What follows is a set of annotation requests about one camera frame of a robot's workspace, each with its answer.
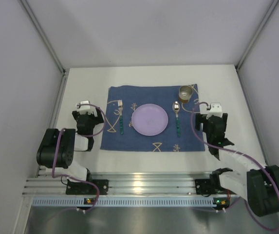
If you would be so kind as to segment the teal-handled spoon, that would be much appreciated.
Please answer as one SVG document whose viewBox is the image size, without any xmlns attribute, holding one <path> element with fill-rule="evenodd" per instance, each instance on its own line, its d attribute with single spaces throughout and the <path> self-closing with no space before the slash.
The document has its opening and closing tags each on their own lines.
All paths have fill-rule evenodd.
<svg viewBox="0 0 279 234">
<path fill-rule="evenodd" d="M 175 119 L 176 119 L 176 130 L 177 130 L 177 136 L 181 136 L 181 128 L 180 128 L 180 120 L 179 120 L 179 111 L 180 111 L 180 104 L 179 102 L 175 101 L 172 105 L 172 109 L 175 113 Z"/>
</svg>

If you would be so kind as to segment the metal cup with cork base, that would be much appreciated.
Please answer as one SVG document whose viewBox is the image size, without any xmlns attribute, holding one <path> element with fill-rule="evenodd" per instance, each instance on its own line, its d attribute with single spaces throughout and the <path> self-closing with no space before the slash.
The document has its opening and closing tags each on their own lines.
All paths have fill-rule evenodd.
<svg viewBox="0 0 279 234">
<path fill-rule="evenodd" d="M 193 94 L 191 85 L 184 85 L 179 88 L 179 100 L 181 103 L 188 103 Z"/>
</svg>

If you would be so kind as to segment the teal-handled fork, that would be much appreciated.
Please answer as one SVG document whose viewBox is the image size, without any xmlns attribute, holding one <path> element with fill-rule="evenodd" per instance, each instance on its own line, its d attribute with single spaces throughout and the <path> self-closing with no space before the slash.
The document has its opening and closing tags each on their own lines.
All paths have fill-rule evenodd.
<svg viewBox="0 0 279 234">
<path fill-rule="evenodd" d="M 123 101 L 120 99 L 118 100 L 118 111 L 119 111 L 119 124 L 120 124 L 120 134 L 124 134 L 124 126 L 123 126 Z"/>
</svg>

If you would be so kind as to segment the purple bowl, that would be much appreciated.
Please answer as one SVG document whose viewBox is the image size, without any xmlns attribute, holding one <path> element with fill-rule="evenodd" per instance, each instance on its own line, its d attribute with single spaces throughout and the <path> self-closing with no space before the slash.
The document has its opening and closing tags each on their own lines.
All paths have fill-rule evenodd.
<svg viewBox="0 0 279 234">
<path fill-rule="evenodd" d="M 161 134 L 168 125 L 166 111 L 156 104 L 139 106 L 132 114 L 133 128 L 139 134 L 152 137 Z"/>
</svg>

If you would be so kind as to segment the blue fish-print cloth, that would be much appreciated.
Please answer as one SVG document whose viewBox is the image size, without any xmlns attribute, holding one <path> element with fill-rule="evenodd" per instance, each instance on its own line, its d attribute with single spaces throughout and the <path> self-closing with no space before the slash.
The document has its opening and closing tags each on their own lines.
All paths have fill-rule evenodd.
<svg viewBox="0 0 279 234">
<path fill-rule="evenodd" d="M 175 113 L 172 105 L 178 100 L 180 86 L 141 87 L 123 85 L 110 87 L 106 107 L 106 127 L 100 148 L 106 151 L 125 152 L 203 152 L 203 134 L 194 134 L 191 129 L 191 113 L 198 112 L 198 85 L 191 84 L 193 94 L 188 103 L 181 104 L 178 113 L 181 136 L 177 136 Z M 123 101 L 124 134 L 120 134 L 118 100 Z M 144 136 L 133 128 L 131 116 L 141 105 L 156 104 L 168 115 L 166 129 L 156 136 Z"/>
</svg>

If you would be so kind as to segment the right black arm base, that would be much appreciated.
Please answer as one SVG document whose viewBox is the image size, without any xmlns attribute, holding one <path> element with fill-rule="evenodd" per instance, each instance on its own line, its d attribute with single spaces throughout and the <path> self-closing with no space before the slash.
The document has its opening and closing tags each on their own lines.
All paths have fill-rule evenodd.
<svg viewBox="0 0 279 234">
<path fill-rule="evenodd" d="M 216 194 L 234 194 L 232 191 L 222 188 L 219 176 L 226 172 L 232 172 L 229 168 L 219 168 L 213 171 L 208 178 L 194 179 L 197 195 L 209 197 Z"/>
</svg>

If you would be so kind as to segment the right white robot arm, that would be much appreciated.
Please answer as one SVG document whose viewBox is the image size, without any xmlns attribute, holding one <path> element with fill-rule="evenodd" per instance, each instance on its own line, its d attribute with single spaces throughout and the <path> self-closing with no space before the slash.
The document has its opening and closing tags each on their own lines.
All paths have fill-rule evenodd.
<svg viewBox="0 0 279 234">
<path fill-rule="evenodd" d="M 225 137 L 227 114 L 194 114 L 191 122 L 193 133 L 202 130 L 206 134 L 209 153 L 223 165 L 210 175 L 215 190 L 236 193 L 258 217 L 279 212 L 279 166 L 260 164 L 229 149 L 233 143 Z"/>
</svg>

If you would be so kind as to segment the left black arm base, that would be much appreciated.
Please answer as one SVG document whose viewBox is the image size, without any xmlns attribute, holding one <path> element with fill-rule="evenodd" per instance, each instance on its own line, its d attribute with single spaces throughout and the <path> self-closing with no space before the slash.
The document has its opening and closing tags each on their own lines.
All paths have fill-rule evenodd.
<svg viewBox="0 0 279 234">
<path fill-rule="evenodd" d="M 92 183 L 99 189 L 100 195 L 106 195 L 109 189 L 107 179 L 93 179 Z M 93 185 L 67 180 L 66 195 L 96 195 L 96 188 Z"/>
</svg>

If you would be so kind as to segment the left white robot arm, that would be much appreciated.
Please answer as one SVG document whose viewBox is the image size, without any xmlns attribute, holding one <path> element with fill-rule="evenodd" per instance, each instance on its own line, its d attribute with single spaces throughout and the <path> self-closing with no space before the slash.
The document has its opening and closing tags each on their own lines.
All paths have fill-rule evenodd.
<svg viewBox="0 0 279 234">
<path fill-rule="evenodd" d="M 94 145 L 94 128 L 105 124 L 102 112 L 73 111 L 76 129 L 47 129 L 37 151 L 37 163 L 52 170 L 52 177 L 65 176 L 81 182 L 92 182 L 89 169 L 74 160 L 75 152 L 90 152 Z"/>
</svg>

